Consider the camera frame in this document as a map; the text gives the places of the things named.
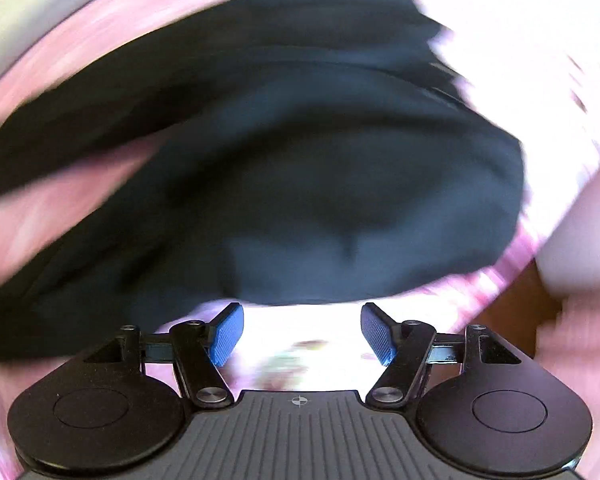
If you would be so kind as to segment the pink floral bedspread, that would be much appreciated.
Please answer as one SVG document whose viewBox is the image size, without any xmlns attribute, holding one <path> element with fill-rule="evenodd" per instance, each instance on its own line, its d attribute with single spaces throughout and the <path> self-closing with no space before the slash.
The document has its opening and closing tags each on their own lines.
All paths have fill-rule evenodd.
<svg viewBox="0 0 600 480">
<path fill-rule="evenodd" d="M 87 0 L 0 79 L 0 128 L 21 105 L 108 53 L 230 0 Z M 490 326 L 580 393 L 594 416 L 581 474 L 600 479 L 600 0 L 414 0 L 441 26 L 434 55 L 463 101 L 514 136 L 524 161 L 516 232 L 490 266 L 400 294 L 266 306 L 230 300 L 248 330 L 227 364 L 235 390 L 367 387 L 376 373 L 356 323 L 363 302 L 458 332 Z M 84 156 L 0 196 L 0 286 L 102 206 L 162 145 L 152 134 Z M 15 397 L 70 356 L 0 361 L 0 479 L 20 466 L 6 430 Z"/>
</svg>

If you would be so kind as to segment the black trousers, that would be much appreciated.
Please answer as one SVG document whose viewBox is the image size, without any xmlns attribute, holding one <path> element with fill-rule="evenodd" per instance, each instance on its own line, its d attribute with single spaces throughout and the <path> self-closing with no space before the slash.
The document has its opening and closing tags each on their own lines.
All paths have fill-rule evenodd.
<svg viewBox="0 0 600 480">
<path fill-rule="evenodd" d="M 0 128 L 0 196 L 156 134 L 136 174 L 0 286 L 0 361 L 197 304 L 336 304 L 490 266 L 524 196 L 414 0 L 230 0 L 113 50 Z"/>
</svg>

